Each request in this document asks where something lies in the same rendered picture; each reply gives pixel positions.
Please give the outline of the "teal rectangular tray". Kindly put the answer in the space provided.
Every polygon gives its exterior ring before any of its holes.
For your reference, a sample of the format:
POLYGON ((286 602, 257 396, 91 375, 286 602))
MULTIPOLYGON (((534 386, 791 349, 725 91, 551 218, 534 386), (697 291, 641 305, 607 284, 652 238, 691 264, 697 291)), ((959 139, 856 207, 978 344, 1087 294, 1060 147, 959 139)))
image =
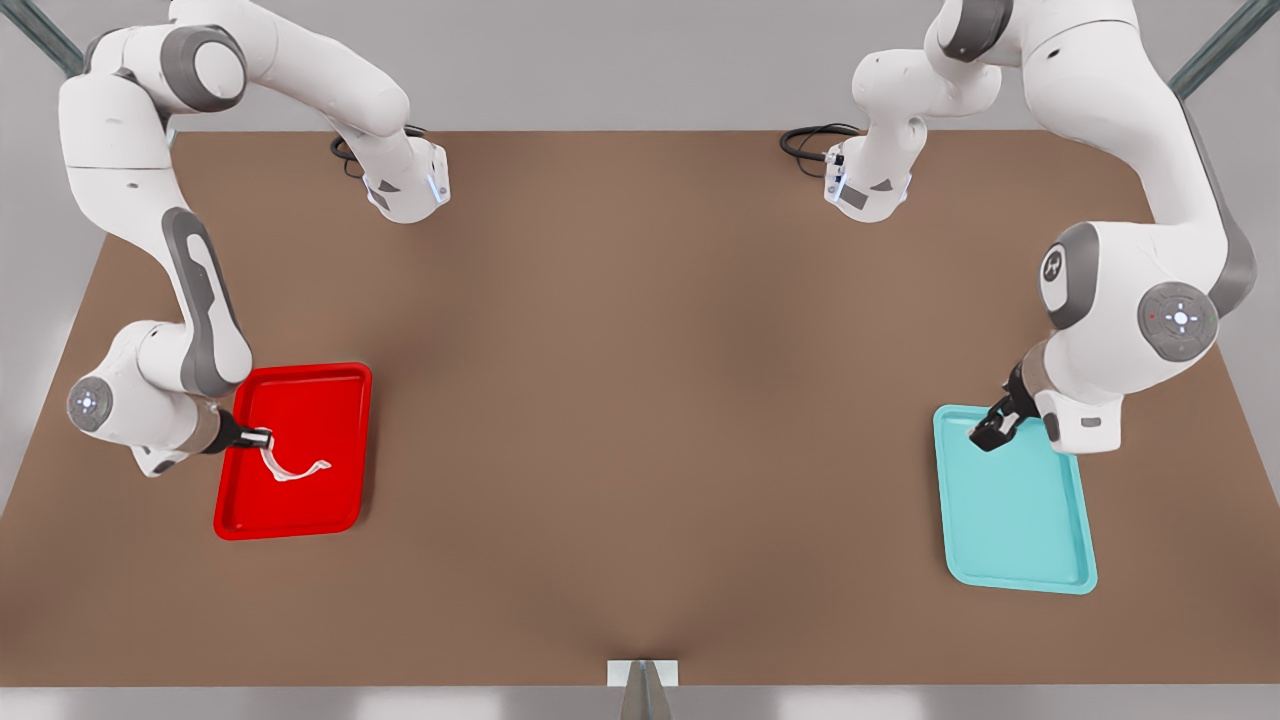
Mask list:
POLYGON ((1041 419, 992 452, 968 432, 986 409, 948 404, 932 419, 946 565, 968 585, 1088 594, 1098 573, 1074 456, 1041 419))

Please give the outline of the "silver frame post with foot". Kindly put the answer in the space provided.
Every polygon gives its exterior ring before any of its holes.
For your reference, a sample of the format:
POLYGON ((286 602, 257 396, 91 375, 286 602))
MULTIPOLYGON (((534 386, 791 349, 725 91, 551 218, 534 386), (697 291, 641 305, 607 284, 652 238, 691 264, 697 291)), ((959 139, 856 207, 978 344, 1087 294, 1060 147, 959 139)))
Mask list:
POLYGON ((622 687, 620 720, 673 720, 667 687, 678 685, 677 660, 609 660, 608 687, 622 687))

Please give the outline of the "white drainage pipe clamp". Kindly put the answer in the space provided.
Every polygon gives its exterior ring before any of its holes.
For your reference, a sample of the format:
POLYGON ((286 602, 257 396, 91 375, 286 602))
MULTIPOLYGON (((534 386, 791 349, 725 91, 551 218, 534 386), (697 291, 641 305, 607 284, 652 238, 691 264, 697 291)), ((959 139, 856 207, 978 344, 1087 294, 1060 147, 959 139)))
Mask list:
POLYGON ((298 480, 332 468, 329 461, 317 460, 305 471, 288 471, 276 461, 271 445, 261 447, 260 454, 264 465, 276 482, 298 480))

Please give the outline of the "red rectangular tray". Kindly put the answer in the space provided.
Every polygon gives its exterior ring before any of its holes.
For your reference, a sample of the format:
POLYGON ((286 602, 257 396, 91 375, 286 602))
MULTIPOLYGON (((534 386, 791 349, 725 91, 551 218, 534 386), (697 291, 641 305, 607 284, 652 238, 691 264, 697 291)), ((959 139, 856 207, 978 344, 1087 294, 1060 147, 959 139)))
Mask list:
POLYGON ((273 432, 276 461, 305 471, 276 482, 260 448, 229 448, 212 519, 224 541, 340 533, 360 515, 364 497, 372 373, 362 363, 259 368, 238 388, 236 419, 273 432))

